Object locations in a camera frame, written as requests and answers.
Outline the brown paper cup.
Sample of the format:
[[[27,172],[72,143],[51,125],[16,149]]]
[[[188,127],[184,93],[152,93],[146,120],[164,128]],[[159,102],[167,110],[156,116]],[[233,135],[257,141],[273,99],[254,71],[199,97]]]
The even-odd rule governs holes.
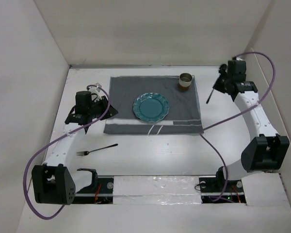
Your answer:
[[[179,76],[178,80],[178,86],[180,90],[186,91],[190,88],[190,85],[192,83],[193,76],[189,73],[182,73]]]

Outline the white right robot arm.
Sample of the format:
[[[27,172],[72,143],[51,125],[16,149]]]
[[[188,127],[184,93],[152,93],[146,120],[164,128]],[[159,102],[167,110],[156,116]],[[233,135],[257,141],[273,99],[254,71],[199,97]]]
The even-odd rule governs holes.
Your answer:
[[[277,171],[281,168],[290,141],[281,136],[270,123],[260,104],[254,82],[246,80],[246,62],[232,58],[219,68],[219,78],[213,88],[227,93],[240,110],[250,135],[250,143],[236,162],[222,166],[216,172],[215,187],[226,191],[232,181],[258,172]]]

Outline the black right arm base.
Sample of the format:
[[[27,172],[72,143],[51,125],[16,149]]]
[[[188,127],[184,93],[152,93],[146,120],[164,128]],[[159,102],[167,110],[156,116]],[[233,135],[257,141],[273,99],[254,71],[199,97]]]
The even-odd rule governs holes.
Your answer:
[[[246,204],[241,180],[225,181],[224,168],[220,167],[215,176],[202,176],[194,186],[201,194],[201,201],[206,203],[243,203]]]

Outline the teal ceramic plate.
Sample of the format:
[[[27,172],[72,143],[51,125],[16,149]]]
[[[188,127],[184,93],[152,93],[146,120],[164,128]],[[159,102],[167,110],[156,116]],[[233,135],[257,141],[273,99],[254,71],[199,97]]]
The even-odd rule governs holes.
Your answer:
[[[163,120],[169,113],[168,100],[159,93],[144,93],[133,103],[135,116],[144,122],[156,123]]]

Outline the grey cloth placemat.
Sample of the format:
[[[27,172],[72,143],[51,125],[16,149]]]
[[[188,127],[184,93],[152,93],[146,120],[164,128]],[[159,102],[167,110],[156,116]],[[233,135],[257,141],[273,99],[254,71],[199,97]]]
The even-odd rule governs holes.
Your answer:
[[[114,135],[201,134],[204,132],[195,81],[188,90],[179,76],[110,78],[111,105],[118,114],[105,122]]]

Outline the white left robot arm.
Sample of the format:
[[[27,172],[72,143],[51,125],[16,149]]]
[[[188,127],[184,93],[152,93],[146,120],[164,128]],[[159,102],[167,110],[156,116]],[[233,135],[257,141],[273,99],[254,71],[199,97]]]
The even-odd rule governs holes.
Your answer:
[[[91,85],[76,93],[75,105],[65,120],[63,138],[55,143],[53,152],[42,165],[33,167],[32,183],[37,203],[70,205],[80,191],[99,191],[101,185],[95,169],[79,168],[71,172],[69,167],[89,127],[118,114],[100,91],[98,85]]]

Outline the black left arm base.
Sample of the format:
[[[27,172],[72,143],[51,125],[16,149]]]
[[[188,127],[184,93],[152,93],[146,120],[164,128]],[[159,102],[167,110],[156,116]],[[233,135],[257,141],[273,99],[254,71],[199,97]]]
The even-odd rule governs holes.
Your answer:
[[[72,178],[77,191],[72,204],[113,203],[113,176],[99,176],[95,169],[79,168]]]

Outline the black spoon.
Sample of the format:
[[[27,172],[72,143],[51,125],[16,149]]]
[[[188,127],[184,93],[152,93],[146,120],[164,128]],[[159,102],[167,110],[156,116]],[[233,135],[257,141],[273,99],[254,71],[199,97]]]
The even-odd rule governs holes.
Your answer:
[[[220,67],[219,67],[219,69],[218,69],[218,73],[219,73],[219,74],[220,74],[220,73],[225,73],[225,74],[226,74],[226,70],[227,70],[227,64],[221,64]],[[207,101],[206,101],[206,104],[209,103],[209,101],[210,101],[210,99],[211,99],[211,96],[213,95],[214,91],[215,91],[215,90],[212,88],[212,90],[211,90],[211,92],[210,92],[210,95],[209,95],[209,97],[208,97],[208,99],[207,99]]]

